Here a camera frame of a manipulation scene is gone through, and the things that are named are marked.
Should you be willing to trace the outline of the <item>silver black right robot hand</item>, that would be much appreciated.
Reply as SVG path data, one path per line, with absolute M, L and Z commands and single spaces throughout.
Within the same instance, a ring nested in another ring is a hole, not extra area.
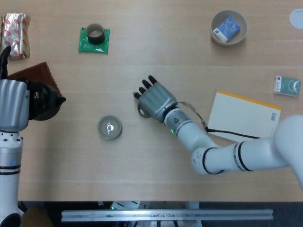
M 133 96 L 151 117 L 164 122 L 168 112 L 176 108 L 177 99 L 152 75 L 148 76 L 148 80 L 142 80 L 144 87 L 139 87 L 139 91 L 133 92 Z

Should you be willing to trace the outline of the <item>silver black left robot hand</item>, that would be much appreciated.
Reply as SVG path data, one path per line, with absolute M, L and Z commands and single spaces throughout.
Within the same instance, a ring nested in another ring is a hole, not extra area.
M 40 81 L 8 79 L 11 46 L 0 55 L 0 129 L 8 132 L 24 130 L 29 120 L 47 112 L 47 85 Z

